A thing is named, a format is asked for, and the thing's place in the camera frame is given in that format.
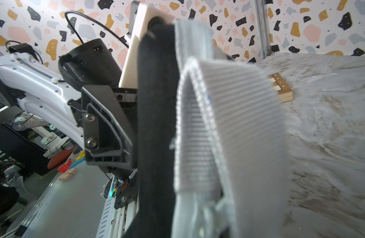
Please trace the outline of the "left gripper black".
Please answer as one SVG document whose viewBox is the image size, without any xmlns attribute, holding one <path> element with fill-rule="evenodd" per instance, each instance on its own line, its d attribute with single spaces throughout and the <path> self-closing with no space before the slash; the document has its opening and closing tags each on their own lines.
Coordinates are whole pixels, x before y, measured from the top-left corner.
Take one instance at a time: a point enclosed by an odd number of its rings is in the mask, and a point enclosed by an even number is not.
<svg viewBox="0 0 365 238">
<path fill-rule="evenodd" d="M 67 104 L 83 129 L 87 164 L 131 178 L 137 169 L 137 90 L 119 87 L 122 71 L 100 39 L 61 56 L 58 68 L 81 93 Z"/>
</svg>

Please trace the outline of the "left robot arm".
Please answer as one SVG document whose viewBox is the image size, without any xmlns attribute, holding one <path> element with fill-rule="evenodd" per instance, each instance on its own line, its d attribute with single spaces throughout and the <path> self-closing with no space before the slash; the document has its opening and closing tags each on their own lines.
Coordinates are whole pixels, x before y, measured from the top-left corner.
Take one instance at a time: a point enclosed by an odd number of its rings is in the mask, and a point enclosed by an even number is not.
<svg viewBox="0 0 365 238">
<path fill-rule="evenodd" d="M 54 125 L 86 153 L 88 165 L 127 177 L 137 168 L 136 53 L 143 24 L 134 19 L 123 67 L 101 39 L 59 58 L 59 73 L 29 53 L 0 56 L 0 89 Z"/>
</svg>

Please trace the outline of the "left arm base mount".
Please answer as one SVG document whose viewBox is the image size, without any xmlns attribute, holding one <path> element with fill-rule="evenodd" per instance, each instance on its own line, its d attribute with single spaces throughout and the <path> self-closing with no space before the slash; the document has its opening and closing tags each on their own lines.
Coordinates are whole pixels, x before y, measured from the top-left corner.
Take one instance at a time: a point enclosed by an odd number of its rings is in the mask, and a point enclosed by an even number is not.
<svg viewBox="0 0 365 238">
<path fill-rule="evenodd" d="M 126 170 L 107 168 L 107 173 L 113 176 L 104 189 L 103 197 L 113 199 L 115 209 L 123 208 L 135 201 L 138 195 L 137 169 Z"/>
</svg>

